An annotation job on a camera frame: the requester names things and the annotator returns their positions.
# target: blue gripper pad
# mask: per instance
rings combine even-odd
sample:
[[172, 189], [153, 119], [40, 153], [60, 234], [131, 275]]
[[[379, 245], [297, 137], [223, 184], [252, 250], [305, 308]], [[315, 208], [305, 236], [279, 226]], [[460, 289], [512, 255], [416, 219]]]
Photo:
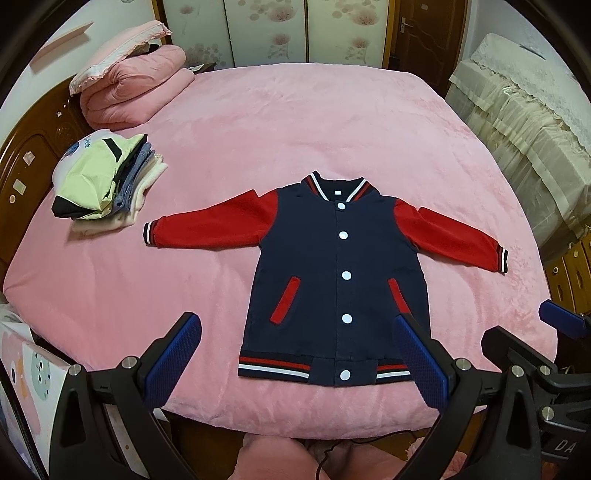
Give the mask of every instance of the blue gripper pad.
[[581, 315], [570, 312], [551, 300], [542, 302], [538, 314], [542, 322], [573, 339], [584, 338], [590, 333]]
[[[414, 328], [420, 328], [418, 323], [415, 322]], [[449, 378], [419, 338], [421, 333], [418, 335], [414, 328], [402, 315], [398, 315], [394, 319], [394, 338], [425, 403], [443, 411], [451, 393]]]
[[185, 312], [164, 338], [150, 345], [141, 358], [138, 383], [150, 410], [162, 407], [201, 341], [201, 320]]

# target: wooden headboard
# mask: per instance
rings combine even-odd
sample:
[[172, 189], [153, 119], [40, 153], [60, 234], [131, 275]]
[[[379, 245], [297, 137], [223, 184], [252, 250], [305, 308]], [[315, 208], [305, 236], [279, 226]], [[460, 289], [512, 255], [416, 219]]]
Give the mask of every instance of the wooden headboard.
[[16, 124], [0, 150], [0, 285], [61, 156], [92, 132], [70, 97], [71, 79], [53, 87]]

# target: pink bed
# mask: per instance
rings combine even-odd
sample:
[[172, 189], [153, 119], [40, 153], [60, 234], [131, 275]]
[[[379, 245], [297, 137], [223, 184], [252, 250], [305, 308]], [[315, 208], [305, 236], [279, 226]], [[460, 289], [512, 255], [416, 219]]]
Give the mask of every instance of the pink bed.
[[150, 121], [169, 168], [136, 225], [77, 238], [49, 195], [10, 266], [5, 294], [31, 327], [90, 369], [141, 354], [185, 310], [203, 340], [167, 409], [245, 432], [367, 437], [432, 424], [411, 382], [327, 388], [236, 374], [258, 248], [155, 249], [144, 222], [259, 194], [318, 170], [364, 176], [398, 196], [473, 225], [509, 250], [501, 275], [420, 255], [433, 336], [489, 368], [483, 332], [502, 325], [553, 359], [556, 334], [537, 317], [548, 290], [534, 237], [493, 158], [442, 98], [408, 73], [281, 64], [200, 74]]

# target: door handle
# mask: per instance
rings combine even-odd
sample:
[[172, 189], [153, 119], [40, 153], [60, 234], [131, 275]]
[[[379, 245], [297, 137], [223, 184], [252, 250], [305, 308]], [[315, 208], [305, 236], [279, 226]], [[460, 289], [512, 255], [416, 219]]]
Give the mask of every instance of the door handle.
[[406, 17], [402, 17], [402, 20], [400, 22], [400, 33], [404, 33], [406, 27], [414, 28], [412, 25], [406, 23]]

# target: pink folded comforter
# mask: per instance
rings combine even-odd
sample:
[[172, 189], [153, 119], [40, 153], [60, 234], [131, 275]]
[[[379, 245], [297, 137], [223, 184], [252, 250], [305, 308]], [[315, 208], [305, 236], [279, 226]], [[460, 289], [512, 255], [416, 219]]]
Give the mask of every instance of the pink folded comforter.
[[80, 106], [94, 129], [136, 127], [181, 93], [195, 78], [181, 69], [185, 53], [175, 45], [116, 63], [80, 95]]

